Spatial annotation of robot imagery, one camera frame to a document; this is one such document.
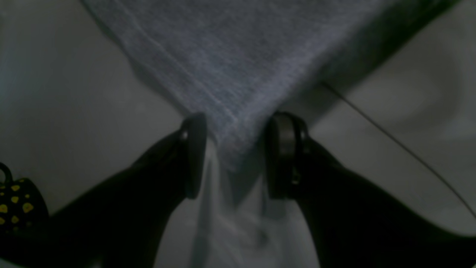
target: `white surface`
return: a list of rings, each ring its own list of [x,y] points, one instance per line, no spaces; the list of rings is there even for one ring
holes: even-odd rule
[[[476,2],[463,1],[359,86],[339,90],[476,210],[475,74]]]
[[[462,183],[468,200],[476,81],[474,59],[458,49],[475,51],[473,5],[438,19],[349,95],[422,157],[438,156],[435,163],[453,172],[445,176]],[[183,115],[137,78],[79,2],[17,0],[9,13],[0,31],[0,159],[15,177],[31,177],[54,213],[177,129]],[[406,121],[438,98],[446,102]],[[316,90],[286,107],[344,164],[434,223],[476,234],[475,219],[441,181],[336,96]],[[466,116],[453,122],[455,114]],[[444,127],[432,115],[445,115]],[[200,196],[172,215],[156,267],[317,267],[296,204],[266,198],[260,150],[229,175],[208,144]]]

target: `mug handle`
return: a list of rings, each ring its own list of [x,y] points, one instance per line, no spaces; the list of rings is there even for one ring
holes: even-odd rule
[[[0,162],[0,170],[5,174],[5,182],[3,184],[9,184],[13,181],[11,177],[11,171],[4,163]]]

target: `black mug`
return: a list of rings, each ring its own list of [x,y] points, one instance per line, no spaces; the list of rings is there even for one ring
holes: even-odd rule
[[[13,181],[10,169],[0,162],[5,181],[0,183],[0,232],[29,228],[48,219],[48,209],[40,191],[28,178]]]

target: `wire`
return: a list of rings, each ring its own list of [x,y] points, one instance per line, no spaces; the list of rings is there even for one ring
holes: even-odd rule
[[[367,114],[365,114],[362,110],[360,110],[356,105],[351,103],[349,100],[347,100],[342,94],[340,94],[337,90],[335,90],[332,86],[330,86],[328,83],[323,82],[322,85],[327,88],[329,91],[334,93],[337,97],[339,97],[342,101],[347,103],[352,109],[354,109],[357,113],[359,113],[361,116],[363,116],[367,121],[369,121],[372,125],[374,125],[378,130],[380,130],[383,134],[387,135],[392,141],[394,141],[397,145],[403,148],[407,153],[409,153],[412,157],[414,157],[420,164],[422,164],[425,168],[427,168],[433,175],[435,175],[444,185],[446,185],[463,203],[463,205],[469,210],[471,215],[476,219],[476,212],[471,209],[469,204],[461,197],[461,195],[449,184],[443,177],[440,175],[434,168],[432,168],[429,164],[427,164],[421,157],[419,157],[417,154],[412,152],[408,147],[406,147],[401,141],[399,141],[397,138],[395,138],[392,134],[390,134],[387,130],[385,130],[383,127],[381,127],[377,122],[375,122],[372,118],[370,118]]]

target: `gray knit fabric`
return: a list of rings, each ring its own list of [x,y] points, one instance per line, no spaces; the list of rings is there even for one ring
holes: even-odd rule
[[[360,77],[454,2],[83,0],[129,57],[190,112],[207,114],[231,169],[290,96]]]

